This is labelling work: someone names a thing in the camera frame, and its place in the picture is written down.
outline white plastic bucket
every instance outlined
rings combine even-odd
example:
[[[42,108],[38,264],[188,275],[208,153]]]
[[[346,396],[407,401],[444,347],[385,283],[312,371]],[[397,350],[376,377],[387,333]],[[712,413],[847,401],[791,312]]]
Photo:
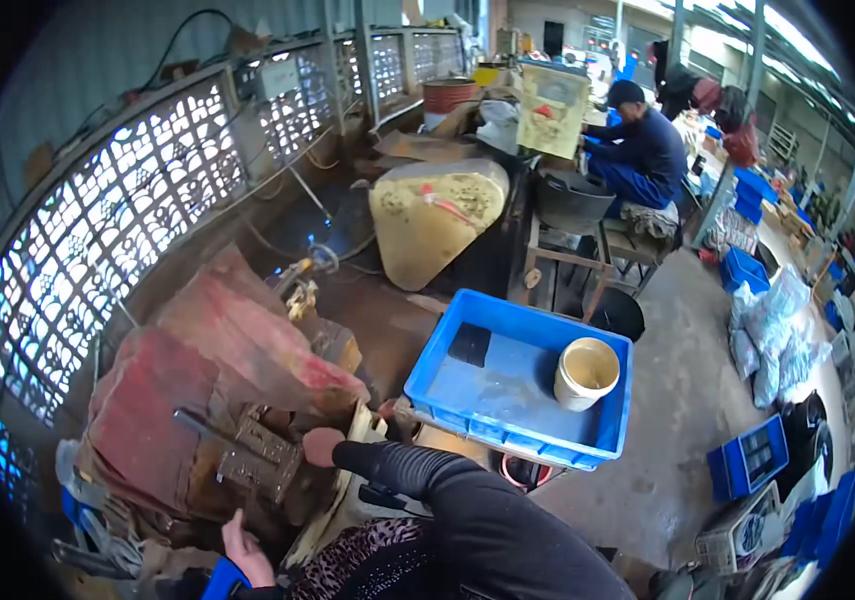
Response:
[[[607,396],[621,378],[618,355],[605,342],[581,338],[569,343],[554,371],[554,398],[565,409],[585,411]]]

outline man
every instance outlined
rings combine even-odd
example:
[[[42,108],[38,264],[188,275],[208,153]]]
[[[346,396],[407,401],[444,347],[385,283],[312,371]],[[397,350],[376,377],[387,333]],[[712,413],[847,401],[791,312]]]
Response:
[[[678,197],[681,178],[688,170],[687,152],[681,134],[663,114],[651,110],[645,92],[637,83],[618,80],[608,92],[608,107],[617,110],[621,122],[615,126],[589,125],[584,140],[590,153],[588,172],[604,179],[616,198],[607,217],[621,218],[621,205],[631,202],[661,210]]]

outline worker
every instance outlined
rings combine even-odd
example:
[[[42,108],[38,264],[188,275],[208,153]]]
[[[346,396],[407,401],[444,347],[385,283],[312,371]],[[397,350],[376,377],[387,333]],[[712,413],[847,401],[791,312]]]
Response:
[[[688,170],[684,141],[671,121],[645,102],[645,92],[634,81],[617,80],[608,91],[608,107],[621,122],[614,126],[585,127],[583,133],[601,142],[584,140],[590,154],[588,172],[603,178],[615,198],[605,215],[621,218],[621,205],[630,202],[661,210],[681,193]]]
[[[253,587],[245,598],[634,597],[568,525],[468,458],[393,441],[347,441],[331,428],[309,431],[302,445],[312,465],[338,467],[420,500],[433,518],[349,527],[281,590],[264,552],[243,531],[239,510],[222,533],[228,558]]]

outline electrical box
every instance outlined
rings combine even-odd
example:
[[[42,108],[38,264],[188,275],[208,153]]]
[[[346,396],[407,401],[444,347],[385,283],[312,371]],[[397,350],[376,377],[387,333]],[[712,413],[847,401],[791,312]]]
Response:
[[[297,61],[293,57],[285,60],[266,58],[248,63],[234,72],[234,85],[241,100],[253,96],[262,103],[291,90],[300,90]]]
[[[257,69],[255,81],[257,83],[254,87],[255,93],[261,102],[301,88],[298,65],[294,58],[278,61],[265,60]]]

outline red bag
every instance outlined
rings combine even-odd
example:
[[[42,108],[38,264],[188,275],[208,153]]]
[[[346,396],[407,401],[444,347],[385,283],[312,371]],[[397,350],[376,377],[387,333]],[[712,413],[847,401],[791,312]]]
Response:
[[[741,169],[753,167],[758,163],[758,132],[754,128],[754,115],[734,133],[725,133],[721,137],[724,150],[731,157],[734,166]]]

